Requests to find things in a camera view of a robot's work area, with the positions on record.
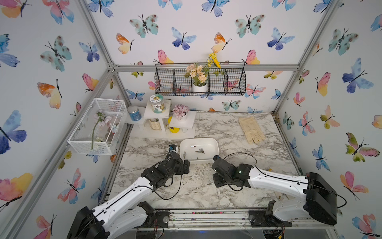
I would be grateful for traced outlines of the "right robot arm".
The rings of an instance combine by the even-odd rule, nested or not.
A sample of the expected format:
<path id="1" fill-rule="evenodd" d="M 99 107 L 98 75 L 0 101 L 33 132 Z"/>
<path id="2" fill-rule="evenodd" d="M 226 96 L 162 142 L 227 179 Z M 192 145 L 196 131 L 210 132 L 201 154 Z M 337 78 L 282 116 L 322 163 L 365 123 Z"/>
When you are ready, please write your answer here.
<path id="1" fill-rule="evenodd" d="M 306 176 L 274 173 L 249 164 L 238 167 L 219 155 L 214 156 L 213 180 L 217 188 L 235 186 L 264 188 L 292 196 L 292 199 L 270 204 L 272 215 L 280 221 L 308 218 L 326 224 L 337 223 L 337 193 L 324 178 L 314 172 Z"/>

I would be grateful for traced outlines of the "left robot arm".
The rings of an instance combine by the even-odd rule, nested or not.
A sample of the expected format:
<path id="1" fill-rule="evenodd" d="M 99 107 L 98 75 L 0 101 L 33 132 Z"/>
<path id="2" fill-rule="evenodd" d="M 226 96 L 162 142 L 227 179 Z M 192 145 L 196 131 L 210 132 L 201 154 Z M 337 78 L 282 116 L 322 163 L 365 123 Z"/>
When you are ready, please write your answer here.
<path id="1" fill-rule="evenodd" d="M 159 227 L 160 220 L 145 198 L 175 175 L 190 172 L 190 161 L 170 151 L 163 161 L 145 169 L 141 176 L 117 196 L 93 209 L 79 210 L 68 232 L 69 239 L 115 239 L 141 226 Z"/>

